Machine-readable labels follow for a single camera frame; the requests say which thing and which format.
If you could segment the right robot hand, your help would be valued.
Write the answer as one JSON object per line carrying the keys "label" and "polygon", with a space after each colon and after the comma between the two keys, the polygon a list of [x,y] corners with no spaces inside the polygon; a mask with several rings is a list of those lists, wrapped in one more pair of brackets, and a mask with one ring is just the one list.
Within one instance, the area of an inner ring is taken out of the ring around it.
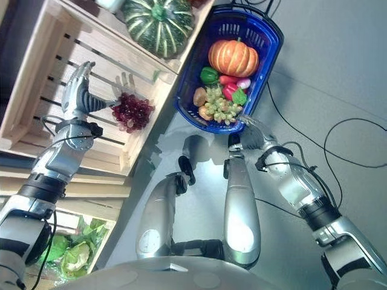
{"label": "right robot hand", "polygon": [[266,151],[270,147],[279,145],[273,132],[258,119],[249,115],[241,115],[238,119],[245,125],[244,130],[239,135],[243,149]]}

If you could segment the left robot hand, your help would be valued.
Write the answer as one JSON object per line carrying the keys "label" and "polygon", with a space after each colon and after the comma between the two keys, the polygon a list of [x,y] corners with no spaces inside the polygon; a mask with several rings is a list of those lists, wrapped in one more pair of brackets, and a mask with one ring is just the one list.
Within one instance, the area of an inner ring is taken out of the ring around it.
{"label": "left robot hand", "polygon": [[89,92],[89,75],[95,64],[91,61],[82,63],[68,79],[61,101],[66,120],[86,121],[89,113],[120,104],[118,100],[104,100]]}

